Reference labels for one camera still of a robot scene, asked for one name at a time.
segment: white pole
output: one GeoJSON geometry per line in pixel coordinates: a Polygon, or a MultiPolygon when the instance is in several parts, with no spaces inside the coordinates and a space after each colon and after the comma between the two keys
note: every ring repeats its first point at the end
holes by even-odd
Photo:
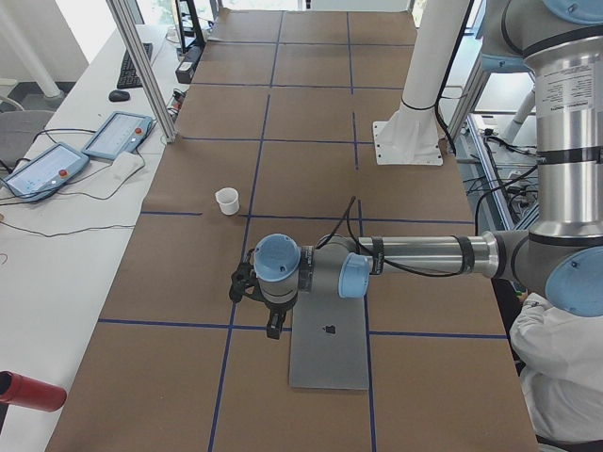
{"type": "Polygon", "coordinates": [[[151,62],[140,41],[132,12],[125,0],[106,0],[106,4],[109,6],[111,14],[113,14],[117,29],[120,30],[125,48],[132,58],[137,75],[140,78],[140,82],[142,82],[144,93],[151,105],[151,109],[155,113],[155,118],[166,137],[166,141],[173,143],[176,139],[176,129],[168,114],[161,90],[157,84],[157,79],[153,74],[151,62]]]}
{"type": "Polygon", "coordinates": [[[500,137],[509,144],[513,144],[513,141],[515,140],[515,137],[517,137],[521,126],[524,125],[524,122],[535,106],[536,91],[535,88],[532,88],[528,95],[524,98],[523,102],[519,106],[519,109],[517,110],[517,113],[515,113],[515,116],[513,116],[513,119],[511,122],[509,122],[509,125],[500,137]]]}
{"type": "Polygon", "coordinates": [[[15,54],[17,54],[17,57],[23,62],[29,74],[44,93],[44,96],[49,100],[62,98],[63,91],[58,88],[53,77],[46,71],[40,57],[31,48],[27,37],[10,15],[6,2],[2,1],[0,1],[0,33],[2,33],[10,47],[12,47],[15,54]]]}
{"type": "Polygon", "coordinates": [[[375,122],[379,165],[442,165],[434,105],[471,0],[429,0],[418,30],[403,102],[375,122]]]}

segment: blue tape line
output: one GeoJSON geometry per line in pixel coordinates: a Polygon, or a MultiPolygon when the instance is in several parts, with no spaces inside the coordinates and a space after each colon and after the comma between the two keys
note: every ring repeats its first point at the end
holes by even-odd
{"type": "MultiPolygon", "coordinates": [[[[263,88],[326,88],[326,89],[349,89],[349,86],[339,85],[277,85],[268,83],[218,83],[218,82],[191,82],[190,85],[201,87],[263,87],[263,88]]],[[[393,89],[402,90],[402,87],[353,87],[354,89],[393,89]]]]}
{"type": "Polygon", "coordinates": [[[260,138],[222,138],[222,137],[185,137],[182,136],[182,139],[188,139],[191,141],[259,141],[260,138]]]}
{"type": "MultiPolygon", "coordinates": [[[[173,327],[173,328],[198,328],[208,330],[246,330],[264,331],[266,327],[255,325],[224,325],[220,323],[191,323],[191,322],[165,322],[155,320],[128,320],[121,318],[99,318],[98,323],[113,325],[140,325],[146,327],[173,327]]],[[[291,332],[291,327],[284,327],[283,331],[291,332]]],[[[369,331],[371,336],[408,336],[408,337],[435,337],[435,338],[460,338],[460,339],[499,339],[507,340],[504,334],[476,334],[456,332],[422,332],[422,331],[369,331]]]]}
{"type": "Polygon", "coordinates": [[[507,340],[504,334],[473,334],[455,332],[414,332],[414,331],[370,331],[371,336],[407,336],[407,337],[435,337],[440,339],[496,339],[507,340]]]}
{"type": "MultiPolygon", "coordinates": [[[[265,331],[266,327],[260,327],[256,325],[233,325],[233,330],[265,331]]],[[[291,327],[283,327],[283,332],[291,332],[291,327]]]]}
{"type": "MultiPolygon", "coordinates": [[[[212,138],[212,137],[182,137],[191,141],[265,141],[267,143],[318,143],[318,144],[354,144],[353,141],[326,139],[286,139],[286,138],[212,138]]],[[[373,144],[372,141],[357,141],[357,144],[373,144]]]]}
{"type": "Polygon", "coordinates": [[[414,44],[387,44],[379,42],[363,42],[363,43],[348,43],[348,42],[289,42],[280,41],[274,42],[272,40],[210,40],[212,44],[293,44],[293,45],[371,45],[375,47],[415,47],[414,44]]]}
{"type": "Polygon", "coordinates": [[[473,221],[461,219],[408,219],[408,218],[364,218],[364,221],[380,223],[420,223],[420,224],[470,224],[473,221]]]}
{"type": "Polygon", "coordinates": [[[209,328],[217,330],[225,330],[228,328],[228,325],[214,323],[160,322],[154,320],[125,320],[120,318],[99,318],[98,323],[110,323],[115,325],[144,325],[147,327],[209,328]]]}
{"type": "Polygon", "coordinates": [[[354,93],[353,68],[351,66],[351,38],[350,38],[350,13],[346,11],[346,23],[348,24],[348,57],[350,60],[350,92],[354,93]]]}
{"type": "MultiPolygon", "coordinates": [[[[281,13],[281,24],[283,23],[283,15],[284,14],[285,14],[284,12],[281,13]]],[[[262,159],[262,148],[264,146],[264,134],[266,133],[266,123],[268,122],[269,107],[270,107],[270,95],[268,95],[268,99],[266,100],[266,111],[264,112],[264,124],[262,125],[262,135],[260,138],[260,145],[259,145],[259,149],[257,152],[257,161],[255,163],[255,175],[253,176],[252,196],[251,196],[250,202],[249,202],[249,213],[250,214],[249,214],[249,217],[247,218],[247,224],[245,225],[245,235],[243,237],[243,245],[242,245],[242,249],[241,249],[241,260],[245,256],[245,249],[247,249],[247,240],[249,237],[249,229],[250,229],[250,225],[252,222],[253,201],[255,198],[255,190],[257,187],[257,176],[259,173],[260,162],[262,159]]],[[[228,323],[228,335],[226,336],[226,346],[224,348],[224,357],[222,359],[220,383],[218,385],[218,394],[216,395],[216,407],[214,409],[214,419],[212,421],[211,433],[209,436],[209,445],[207,447],[207,452],[213,452],[213,449],[214,449],[214,442],[215,442],[215,438],[216,438],[216,428],[218,425],[218,417],[220,414],[222,390],[224,387],[224,376],[226,374],[226,364],[228,363],[230,342],[231,342],[231,338],[233,335],[233,328],[234,328],[234,324],[235,324],[235,311],[236,311],[236,305],[233,304],[233,308],[232,308],[231,314],[230,314],[230,321],[228,323]]]]}
{"type": "Polygon", "coordinates": [[[304,217],[298,215],[245,215],[241,214],[240,217],[251,217],[257,219],[312,219],[312,220],[325,220],[325,221],[339,221],[341,217],[304,217]]]}
{"type": "Polygon", "coordinates": [[[155,210],[142,210],[141,215],[175,215],[183,217],[200,217],[203,214],[201,212],[161,212],[155,210]]]}
{"type": "Polygon", "coordinates": [[[224,378],[226,376],[226,364],[228,364],[228,354],[230,352],[230,341],[233,337],[233,322],[235,319],[235,308],[236,305],[233,303],[233,307],[230,312],[230,321],[228,324],[228,334],[226,335],[226,345],[224,346],[224,356],[222,357],[222,368],[220,371],[220,382],[218,383],[218,393],[216,394],[216,405],[214,407],[214,417],[211,423],[211,432],[209,434],[209,444],[207,445],[207,452],[211,452],[214,449],[214,442],[216,441],[216,428],[218,427],[218,417],[220,415],[220,403],[222,400],[222,390],[224,389],[224,378]]]}
{"type": "MultiPolygon", "coordinates": [[[[266,123],[268,122],[268,112],[270,109],[270,95],[268,95],[268,99],[266,100],[266,111],[264,112],[264,124],[262,125],[262,136],[260,138],[260,147],[257,151],[257,160],[255,162],[255,173],[253,175],[253,186],[252,186],[252,196],[249,201],[249,215],[247,216],[247,223],[245,224],[245,235],[243,237],[243,244],[247,243],[247,238],[249,237],[249,229],[252,223],[253,218],[253,202],[255,201],[255,190],[257,189],[257,180],[260,172],[260,164],[262,161],[262,151],[264,150],[264,134],[266,133],[266,123]]],[[[243,247],[243,251],[241,252],[241,260],[245,256],[245,247],[243,247]]]]}
{"type": "Polygon", "coordinates": [[[209,87],[269,87],[268,83],[190,82],[190,85],[209,87]]]}
{"type": "MultiPolygon", "coordinates": [[[[358,200],[358,227],[360,235],[365,234],[362,217],[362,201],[358,200]]],[[[368,365],[368,407],[370,414],[370,443],[372,452],[377,452],[377,427],[375,423],[375,397],[373,392],[373,366],[370,350],[370,320],[368,317],[368,296],[365,296],[365,329],[367,335],[367,365],[368,365]]]]}
{"type": "MultiPolygon", "coordinates": [[[[241,214],[241,217],[251,217],[258,219],[312,219],[312,220],[328,220],[339,221],[341,217],[305,217],[302,215],[260,215],[260,214],[241,214]]],[[[381,223],[418,223],[418,224],[468,224],[472,225],[472,221],[454,220],[454,219],[403,219],[403,218],[362,218],[365,222],[381,222],[381,223]]]]}
{"type": "Polygon", "coordinates": [[[285,12],[281,11],[281,22],[279,22],[279,34],[276,38],[276,49],[274,50],[274,61],[272,62],[272,75],[270,76],[270,86],[274,83],[274,73],[276,71],[276,61],[279,55],[279,42],[281,41],[281,31],[283,29],[283,17],[285,12]]]}
{"type": "Polygon", "coordinates": [[[360,169],[360,163],[358,160],[358,135],[356,132],[356,112],[351,112],[351,128],[354,133],[354,164],[356,165],[356,170],[360,169]]]}

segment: cable tie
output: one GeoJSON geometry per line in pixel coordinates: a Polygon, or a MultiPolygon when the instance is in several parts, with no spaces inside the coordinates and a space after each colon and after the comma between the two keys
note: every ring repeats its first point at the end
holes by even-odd
{"type": "Polygon", "coordinates": [[[382,237],[370,237],[373,242],[373,268],[370,271],[371,275],[381,275],[383,273],[383,264],[385,262],[385,246],[383,245],[382,237]]]}

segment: person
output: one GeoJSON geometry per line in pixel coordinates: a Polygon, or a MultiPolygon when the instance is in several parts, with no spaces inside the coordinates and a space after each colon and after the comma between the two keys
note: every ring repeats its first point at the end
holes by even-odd
{"type": "Polygon", "coordinates": [[[537,294],[510,331],[526,364],[520,379],[537,435],[561,443],[603,440],[603,317],[578,317],[537,294]]]}

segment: label sticker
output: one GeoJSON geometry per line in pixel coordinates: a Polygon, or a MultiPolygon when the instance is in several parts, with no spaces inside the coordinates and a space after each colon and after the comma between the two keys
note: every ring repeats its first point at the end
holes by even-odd
{"type": "Polygon", "coordinates": [[[538,76],[538,118],[595,108],[596,97],[600,97],[595,90],[595,67],[599,69],[599,62],[580,64],[538,76]]]}

